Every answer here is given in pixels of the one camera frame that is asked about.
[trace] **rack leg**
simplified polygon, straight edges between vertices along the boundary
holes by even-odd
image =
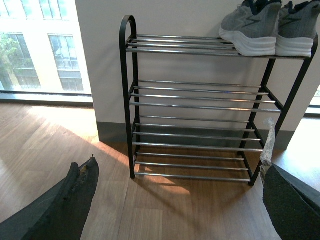
[[[125,114],[125,127],[126,127],[126,138],[128,146],[128,158],[131,179],[135,178],[135,163],[132,145],[132,129],[131,129],[131,114],[130,114],[130,91],[128,86],[128,66],[127,66],[127,43],[126,43],[126,29],[130,23],[131,34],[137,34],[136,20],[131,15],[126,15],[120,26],[119,33],[119,48],[120,48],[120,62],[121,62],[121,76],[122,76],[122,90],[123,90],[123,102],[124,102],[124,114]],[[138,66],[138,57],[133,57],[133,64]],[[138,67],[134,70],[134,80],[138,81]]]

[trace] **black metal frame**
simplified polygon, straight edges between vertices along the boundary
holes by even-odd
[[[126,38],[127,25],[130,24],[131,35],[129,38]],[[170,104],[147,104],[140,103],[140,98],[156,98],[159,97],[157,95],[145,95],[139,94],[139,90],[143,89],[143,87],[139,86],[139,82],[148,82],[142,81],[139,79],[138,74],[138,53],[161,53],[161,54],[182,54],[182,55],[202,55],[202,56],[231,56],[231,57],[244,57],[240,55],[234,48],[232,44],[226,42],[220,38],[210,38],[210,37],[183,37],[183,36],[158,36],[158,35],[137,35],[137,25],[136,20],[132,15],[126,15],[120,26],[119,33],[119,46],[120,46],[120,60],[121,60],[121,74],[122,74],[122,86],[123,86],[123,100],[124,100],[124,110],[125,110],[125,123],[126,123],[126,134],[127,134],[127,144],[128,144],[128,158],[129,158],[129,168],[130,168],[130,177],[132,179],[135,178],[135,175],[142,176],[162,176],[162,177],[172,177],[172,178],[190,178],[190,179],[202,179],[202,180],[217,180],[217,181],[231,181],[231,182],[246,182],[250,186],[255,184],[257,177],[259,175],[261,162],[259,161],[254,173],[252,172],[248,160],[246,158],[245,152],[262,152],[260,149],[248,149],[246,147],[246,143],[249,140],[254,140],[249,138],[251,132],[254,132],[257,137],[256,140],[259,140],[261,148],[263,149],[265,146],[265,142],[262,139],[261,133],[256,127],[254,121],[258,112],[280,112],[280,116],[275,125],[275,134],[278,135],[281,126],[288,114],[288,111],[295,99],[295,96],[299,90],[299,87],[308,71],[308,68],[313,60],[313,57],[317,51],[318,47],[318,35],[314,39],[313,47],[312,47],[312,56],[311,57],[280,57],[280,56],[262,56],[258,58],[268,58],[268,64],[264,73],[264,76],[261,81],[260,86],[242,86],[242,87],[251,87],[256,88],[259,87],[259,90],[256,94],[256,99],[251,109],[246,108],[225,108],[225,107],[210,107],[210,106],[189,106],[189,105],[170,105]],[[127,53],[132,53],[132,64],[133,64],[133,81],[129,88],[128,83],[128,66],[127,66]],[[273,67],[275,65],[276,59],[298,59],[303,60],[303,64],[301,69],[296,77],[296,80],[293,84],[293,87],[288,95],[288,98],[285,104],[282,104],[276,96],[268,89],[268,81],[270,79]],[[201,85],[201,83],[186,83],[186,82],[167,82],[169,84],[194,84]],[[236,84],[220,84],[221,86],[230,86],[230,87],[241,87]],[[156,87],[151,87],[151,90],[157,90]],[[183,88],[166,88],[166,90],[171,91],[185,91]],[[238,94],[252,94],[252,92],[237,92]],[[263,96],[268,96],[270,101],[268,103],[274,104],[279,110],[268,110],[268,109],[260,109],[261,103],[266,103],[262,101]],[[176,98],[176,96],[162,96],[163,98]],[[209,98],[207,99],[212,101],[221,101],[224,98]],[[130,105],[134,106],[135,118],[134,121],[131,121],[131,110]],[[229,148],[225,147],[211,147],[211,146],[191,146],[191,145],[183,145],[183,144],[162,144],[162,143],[148,143],[141,142],[141,135],[160,135],[160,136],[168,136],[168,137],[181,137],[184,135],[180,134],[160,134],[160,133],[144,133],[141,132],[141,118],[164,118],[164,119],[184,119],[184,120],[198,120],[198,121],[212,121],[212,122],[223,122],[214,119],[190,119],[190,118],[179,118],[179,117],[163,117],[163,116],[141,116],[140,115],[140,107],[141,106],[151,106],[151,107],[171,107],[171,108],[190,108],[190,109],[211,109],[211,110],[224,110],[224,111],[250,111],[250,117],[248,121],[243,123],[246,124],[246,128],[243,130],[243,137],[241,139],[241,143],[239,148],[230,148],[232,151],[237,151],[238,155],[241,158],[224,158],[224,161],[243,161],[245,168],[232,168],[234,171],[247,171],[249,179],[237,179],[237,178],[217,178],[217,177],[201,177],[201,176],[183,176],[183,175],[167,175],[167,174],[156,174],[156,173],[148,173],[148,172],[135,172],[135,164],[139,164],[141,166],[156,166],[156,167],[168,167],[168,168],[196,168],[203,169],[204,166],[192,166],[192,165],[176,165],[176,164],[162,164],[162,163],[150,163],[150,162],[140,162],[136,161],[137,157],[142,156],[158,156],[165,158],[196,158],[202,159],[202,156],[188,156],[188,155],[175,155],[175,154],[152,154],[152,153],[143,153],[139,152],[141,146],[147,147],[167,147],[167,148],[195,148],[195,149],[205,149],[205,150],[220,150],[220,151],[228,151]],[[180,126],[174,125],[151,125],[151,127],[158,126],[161,128],[180,128]],[[217,157],[207,157],[206,159],[217,159]],[[208,167],[208,169],[214,170],[230,170],[229,168],[221,168],[221,167]]]

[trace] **gray baseboard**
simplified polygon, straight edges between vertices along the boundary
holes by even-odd
[[[113,123],[113,122],[97,122],[99,140],[104,143],[126,143],[127,142],[127,133],[126,133],[126,125],[124,123]],[[158,129],[152,129],[153,132],[160,132]],[[199,134],[199,130],[190,130],[190,129],[175,129],[174,132],[170,129],[171,134]],[[228,137],[242,137],[241,132],[226,132],[226,131],[205,131],[205,134],[215,135],[215,136],[226,136]],[[268,130],[261,130],[261,136],[264,140],[268,137]],[[286,150],[293,135],[294,131],[280,131],[276,141],[275,141],[275,149],[278,150]],[[167,137],[144,137],[141,139],[142,141],[150,141],[156,143],[168,143]],[[194,139],[194,138],[172,138],[170,140],[171,144],[186,144],[186,145],[208,145],[208,146],[221,146],[221,147],[230,147],[230,148],[237,148],[239,147],[238,141],[221,141],[221,140],[205,140],[205,139]],[[260,148],[260,145],[256,142],[248,142],[246,148]]]

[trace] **shoe rack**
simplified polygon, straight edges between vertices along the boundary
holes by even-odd
[[[128,25],[130,25],[131,35],[127,38]],[[140,54],[245,58],[231,43],[220,38],[140,35],[137,34],[135,18],[132,15],[126,15],[120,27],[119,46],[130,177],[134,179],[135,176],[162,176],[176,179],[240,182],[253,186],[259,175],[261,162],[255,168],[251,168],[246,153],[261,153],[265,146],[261,131],[255,125],[256,115],[259,113],[278,115],[275,125],[275,134],[278,135],[316,53],[318,36],[314,40],[310,58],[259,57],[269,59],[259,86],[139,79],[138,55]],[[130,77],[127,59],[129,54],[132,55],[133,69],[133,76]],[[281,103],[268,88],[268,81],[277,59],[303,61],[284,103]],[[239,95],[248,96],[249,99],[235,98]],[[228,106],[223,106],[223,102],[228,103]],[[247,104],[250,107],[237,106],[238,104]],[[248,118],[245,121],[238,121],[232,118],[211,119],[181,114],[181,111],[192,113],[198,110],[210,111],[210,116],[221,116],[221,114],[215,114],[221,112],[235,112],[235,114],[245,112]],[[201,125],[201,123],[218,125],[222,122],[243,127],[203,127]],[[257,147],[248,147],[249,142],[256,144]],[[207,154],[220,152],[227,154]],[[193,175],[192,170],[204,171],[204,174]]]

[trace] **shoe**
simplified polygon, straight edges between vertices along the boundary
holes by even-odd
[[[304,2],[293,8],[290,1],[280,10],[275,54],[278,56],[311,57],[320,0]]]
[[[245,0],[223,19],[219,35],[244,56],[275,55],[275,26],[281,6],[280,0]]]

